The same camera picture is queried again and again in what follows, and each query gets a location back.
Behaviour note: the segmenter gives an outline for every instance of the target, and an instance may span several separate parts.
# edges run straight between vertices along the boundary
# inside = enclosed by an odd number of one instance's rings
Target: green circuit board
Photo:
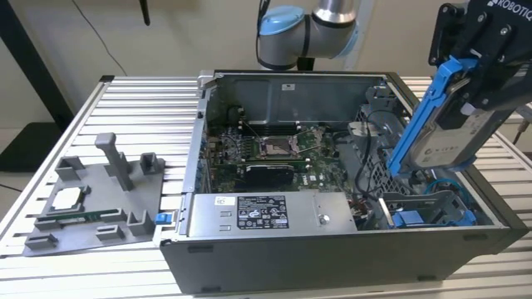
[[[345,192],[351,197],[352,186],[347,180],[341,161],[337,155],[335,157],[332,134],[324,133],[319,128],[303,130],[293,136],[247,136],[235,150],[240,154],[236,157],[233,157],[231,148],[228,149],[224,145],[220,148],[229,151],[227,155],[229,159],[221,161],[216,158],[211,164],[212,192],[272,192],[313,189],[323,192]],[[223,154],[213,153],[213,156],[220,157]],[[244,175],[247,166],[265,164],[292,166],[295,170],[292,184],[247,189]]]

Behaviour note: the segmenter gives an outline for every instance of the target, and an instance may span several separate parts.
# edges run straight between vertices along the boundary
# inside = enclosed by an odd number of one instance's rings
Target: screw
[[[321,225],[325,225],[325,224],[328,224],[329,223],[329,221],[331,221],[331,218],[329,218],[329,216],[327,216],[327,215],[317,215],[317,219],[319,219],[319,223],[321,224]]]

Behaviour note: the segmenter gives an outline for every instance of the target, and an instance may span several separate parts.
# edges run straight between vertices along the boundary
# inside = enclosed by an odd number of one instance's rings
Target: black post
[[[0,171],[32,172],[73,119],[72,111],[8,0],[0,0],[0,37],[55,123],[28,123],[0,154]]]
[[[8,0],[0,0],[0,37],[61,131],[73,115]]]
[[[315,58],[297,58],[297,70],[315,70]]]

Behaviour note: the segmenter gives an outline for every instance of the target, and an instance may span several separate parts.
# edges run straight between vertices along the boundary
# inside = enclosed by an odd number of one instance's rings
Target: black mat
[[[55,123],[28,123],[0,154],[0,171],[35,172],[60,137]]]

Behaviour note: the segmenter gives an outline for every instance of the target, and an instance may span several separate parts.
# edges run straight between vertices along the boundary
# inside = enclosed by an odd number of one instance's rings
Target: cable
[[[107,44],[105,44],[105,42],[103,41],[103,38],[101,38],[101,36],[100,36],[100,34],[99,34],[96,28],[92,26],[92,23],[91,23],[89,19],[85,17],[85,14],[83,13],[81,8],[79,7],[79,5],[77,5],[77,3],[76,3],[76,0],[72,0],[72,4],[76,6],[76,9],[77,9],[77,11],[80,12],[81,17],[85,19],[87,23],[89,24],[89,26],[91,26],[91,28],[92,28],[92,30],[93,30],[93,33],[96,33],[96,36],[99,37],[99,39],[100,39],[100,41],[101,41],[103,47],[105,48],[107,54],[109,54],[111,59],[115,60],[116,65],[120,67],[120,70],[123,70],[123,73],[124,73],[124,75],[127,76],[127,72],[125,72],[123,66],[120,65],[119,61],[116,60],[115,56],[111,54],[109,48],[107,48]]]
[[[452,184],[460,190],[460,192],[463,193],[467,203],[471,203],[471,201],[469,201],[469,193],[464,190],[464,188],[460,186],[460,184],[453,179],[437,179],[437,180],[435,180],[432,183],[428,184],[427,189],[425,189],[423,194],[429,194],[429,192],[432,190],[432,187],[435,187],[435,185],[437,185],[439,183],[449,183],[449,184]]]
[[[385,112],[385,113],[391,113],[395,117],[395,113],[391,112],[389,110],[373,110],[368,113],[368,115],[365,116],[365,136],[367,136],[367,142],[365,142],[365,152],[364,152],[364,157],[363,157],[363,163],[360,165],[359,171],[356,172],[356,176],[355,176],[355,188],[356,190],[363,194],[363,196],[365,196],[368,199],[377,201],[376,197],[373,195],[369,194],[369,192],[367,190],[363,190],[360,187],[360,175],[363,173],[363,170],[365,168],[365,165],[368,163],[368,159],[369,159],[369,151],[371,151],[371,146],[372,146],[372,133],[369,131],[369,117],[373,115],[373,113],[376,112]]]
[[[255,36],[255,56],[257,58],[257,62],[260,62],[259,58],[259,36],[260,36],[260,24],[267,14],[271,0],[260,0],[259,3],[259,13],[257,13],[257,35]]]
[[[255,130],[253,130],[253,128],[251,128],[251,126],[248,125],[248,123],[243,120],[241,121],[243,122],[243,124],[245,124],[247,126],[248,126],[248,128],[249,128],[249,130],[255,133],[255,135],[257,135],[257,137],[260,138],[260,135],[257,134],[257,132],[255,132]]]
[[[516,137],[513,138],[513,145],[516,145],[517,144],[517,141],[519,141],[519,138],[521,137],[521,134],[527,131],[527,129],[528,129],[528,127],[529,127],[529,121],[528,120],[523,120],[521,121],[521,124],[519,125],[519,128],[517,128],[517,134],[516,134]]]
[[[349,135],[351,135],[349,131],[340,131],[339,133],[335,133],[332,135],[332,142],[336,143],[337,139],[344,138],[344,137],[347,137]]]
[[[15,188],[15,187],[11,187],[11,186],[7,186],[7,185],[4,185],[4,184],[0,184],[0,187],[4,187],[5,189],[11,189],[11,190],[13,190],[13,191],[23,192],[20,189],[17,189],[17,188]]]

